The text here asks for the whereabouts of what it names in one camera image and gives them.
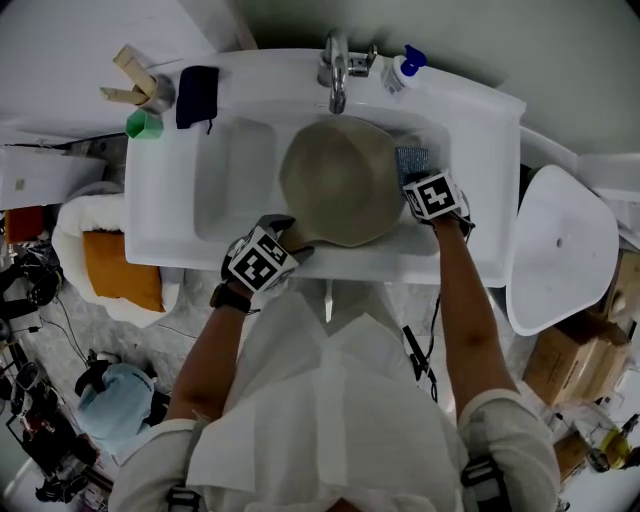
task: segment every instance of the black pouch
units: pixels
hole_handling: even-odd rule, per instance
[[[211,130],[211,121],[218,115],[219,73],[218,68],[207,66],[192,66],[182,71],[176,103],[176,125],[179,130],[207,120]]]

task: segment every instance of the wristwatch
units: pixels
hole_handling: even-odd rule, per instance
[[[229,283],[223,281],[213,291],[209,305],[212,308],[220,308],[229,306],[231,308],[242,311],[245,315],[251,310],[251,300],[243,297],[237,292],[229,288]]]

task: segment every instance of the soap dispenser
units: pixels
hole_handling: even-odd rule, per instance
[[[400,99],[408,89],[415,89],[419,79],[418,70],[427,65],[427,57],[411,45],[405,46],[407,56],[396,55],[382,77],[382,85],[396,99]]]

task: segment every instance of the sink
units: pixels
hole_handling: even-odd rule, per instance
[[[516,222],[506,289],[514,331],[536,334],[598,302],[618,258],[618,225],[609,208],[556,165],[531,180]]]
[[[127,259],[218,270],[228,245],[267,213],[287,213],[278,175],[303,128],[331,117],[329,90],[316,81],[318,51],[261,50],[212,55],[189,65],[221,69],[218,116],[188,130],[163,116],[159,140],[133,140],[127,153]],[[348,85],[343,116],[367,121],[396,144],[431,150],[466,192],[478,225],[470,249],[481,278],[504,285],[517,208],[519,100],[427,70],[422,91],[396,103],[381,85],[385,59]],[[180,69],[161,72],[178,83]],[[321,244],[297,275],[439,282],[437,240],[408,206],[385,236],[355,249]]]

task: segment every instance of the faucet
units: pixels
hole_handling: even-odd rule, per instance
[[[369,76],[373,61],[378,55],[375,44],[363,58],[359,54],[350,54],[347,36],[339,28],[327,34],[324,51],[318,62],[318,82],[330,87],[329,110],[334,114],[342,114],[347,103],[347,75]]]

